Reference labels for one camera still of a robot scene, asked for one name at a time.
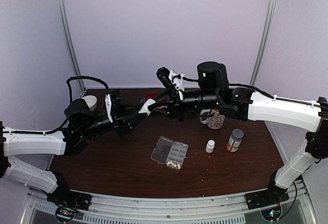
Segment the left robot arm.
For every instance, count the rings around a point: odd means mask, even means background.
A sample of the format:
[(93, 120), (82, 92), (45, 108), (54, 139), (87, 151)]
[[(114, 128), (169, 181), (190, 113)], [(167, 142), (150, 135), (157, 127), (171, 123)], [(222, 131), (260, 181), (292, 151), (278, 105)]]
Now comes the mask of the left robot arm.
[(67, 107), (66, 120), (57, 129), (21, 131), (1, 126), (1, 177), (40, 189), (50, 201), (68, 206), (77, 194), (70, 190), (65, 177), (21, 161), (17, 155), (78, 155), (90, 139), (113, 130), (120, 136), (132, 131), (151, 114), (154, 104), (155, 100), (149, 99), (140, 107), (131, 107), (107, 100), (105, 112), (96, 114), (80, 98)]

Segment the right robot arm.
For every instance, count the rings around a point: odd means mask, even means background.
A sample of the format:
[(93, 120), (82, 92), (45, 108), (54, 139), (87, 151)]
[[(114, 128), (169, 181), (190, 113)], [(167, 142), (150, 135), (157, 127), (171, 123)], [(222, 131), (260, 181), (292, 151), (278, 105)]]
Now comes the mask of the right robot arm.
[(225, 117), (242, 121), (269, 121), (306, 130), (305, 140), (297, 153), (273, 173), (263, 200), (274, 204), (289, 186), (313, 163), (327, 158), (327, 100), (302, 101), (270, 95), (258, 88), (231, 84), (224, 64), (204, 62), (197, 66), (199, 89), (186, 91), (186, 78), (165, 67), (157, 78), (165, 91), (149, 106), (170, 119), (184, 119), (186, 111), (217, 109)]

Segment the clear plastic pill organizer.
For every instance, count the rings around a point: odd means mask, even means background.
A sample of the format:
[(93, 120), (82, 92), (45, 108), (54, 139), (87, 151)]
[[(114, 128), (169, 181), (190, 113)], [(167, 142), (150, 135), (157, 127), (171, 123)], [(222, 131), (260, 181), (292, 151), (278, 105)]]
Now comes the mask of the clear plastic pill organizer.
[(181, 164), (181, 168), (183, 165), (183, 162), (187, 156), (189, 146), (187, 144), (177, 142), (170, 140), (166, 137), (161, 136), (151, 154), (151, 159), (161, 165), (166, 165), (168, 161), (173, 161), (176, 164)]

